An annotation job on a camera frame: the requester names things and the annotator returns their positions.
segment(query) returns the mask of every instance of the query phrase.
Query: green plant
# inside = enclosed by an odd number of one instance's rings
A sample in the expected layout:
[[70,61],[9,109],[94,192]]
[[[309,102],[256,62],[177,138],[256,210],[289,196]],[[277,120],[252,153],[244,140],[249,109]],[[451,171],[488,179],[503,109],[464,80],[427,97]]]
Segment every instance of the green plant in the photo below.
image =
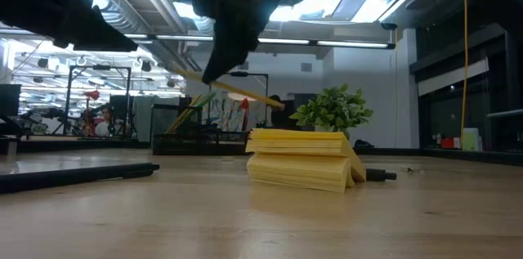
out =
[[366,100],[361,97],[359,89],[348,94],[349,86],[325,88],[316,100],[309,100],[308,105],[302,105],[290,116],[297,120],[297,125],[321,126],[331,132],[344,132],[349,138],[347,128],[368,123],[373,115],[371,109],[365,109]]

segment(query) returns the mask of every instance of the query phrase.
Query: desk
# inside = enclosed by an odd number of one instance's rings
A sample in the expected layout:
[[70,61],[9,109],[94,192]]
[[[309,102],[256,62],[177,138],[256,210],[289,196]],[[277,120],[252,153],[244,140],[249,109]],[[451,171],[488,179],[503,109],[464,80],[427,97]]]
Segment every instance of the desk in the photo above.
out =
[[[161,169],[0,196],[2,259],[507,259],[523,252],[521,167],[362,156],[398,180],[337,194],[251,183],[245,157],[125,149],[18,158],[25,166],[153,162]],[[425,174],[409,176],[400,166]]]

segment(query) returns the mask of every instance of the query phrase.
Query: stack of sticky notes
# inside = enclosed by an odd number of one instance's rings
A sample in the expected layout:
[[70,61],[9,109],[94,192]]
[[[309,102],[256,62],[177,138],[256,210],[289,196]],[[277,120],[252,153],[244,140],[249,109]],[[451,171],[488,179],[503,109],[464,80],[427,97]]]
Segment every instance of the stack of sticky notes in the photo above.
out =
[[254,129],[247,143],[253,181],[345,192],[365,181],[365,166],[342,132]]

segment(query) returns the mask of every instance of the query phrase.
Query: metal frame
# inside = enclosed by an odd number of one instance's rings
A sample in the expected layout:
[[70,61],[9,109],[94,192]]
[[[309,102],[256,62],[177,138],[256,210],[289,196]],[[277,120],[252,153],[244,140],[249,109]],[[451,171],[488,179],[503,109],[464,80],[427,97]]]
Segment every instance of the metal frame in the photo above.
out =
[[[247,77],[247,76],[263,76],[265,78],[265,97],[269,97],[269,74],[250,74],[249,72],[235,71],[229,72],[224,75],[230,75],[232,77]],[[208,103],[207,119],[211,118],[211,102]],[[265,106],[265,123],[267,124],[267,104]]]
[[[80,71],[79,74],[73,76],[73,71],[77,68],[82,69],[82,71]],[[131,86],[131,72],[132,72],[131,67],[113,67],[113,66],[108,66],[108,65],[93,65],[93,66],[71,65],[69,67],[69,79],[67,82],[67,97],[65,98],[65,117],[69,118],[69,102],[70,102],[70,97],[71,97],[71,87],[73,84],[73,80],[75,80],[79,75],[81,75],[85,69],[94,69],[94,70],[96,70],[96,69],[98,69],[98,70],[125,69],[125,70],[127,70],[127,86],[126,86],[126,91],[125,91],[125,96],[127,97],[127,107],[126,107],[125,119],[124,119],[124,125],[127,126],[127,121],[129,120],[129,111],[131,110],[131,107],[129,107],[129,105],[131,104],[129,101],[129,89]],[[69,124],[67,123],[67,121],[65,121],[64,130],[62,132],[62,134],[64,136],[66,135],[68,128],[69,128]],[[127,136],[126,129],[123,129],[123,138],[125,138],[126,136]]]

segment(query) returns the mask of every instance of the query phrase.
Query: wooden table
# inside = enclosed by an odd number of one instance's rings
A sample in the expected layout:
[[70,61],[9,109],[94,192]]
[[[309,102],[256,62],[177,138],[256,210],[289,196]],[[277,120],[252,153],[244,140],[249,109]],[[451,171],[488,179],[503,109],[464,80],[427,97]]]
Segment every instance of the wooden table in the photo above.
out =
[[[523,168],[363,157],[398,180],[336,194],[251,183],[242,157],[147,150],[21,155],[22,163],[160,163],[151,177],[0,196],[0,257],[521,258]],[[400,166],[424,175],[400,172]]]

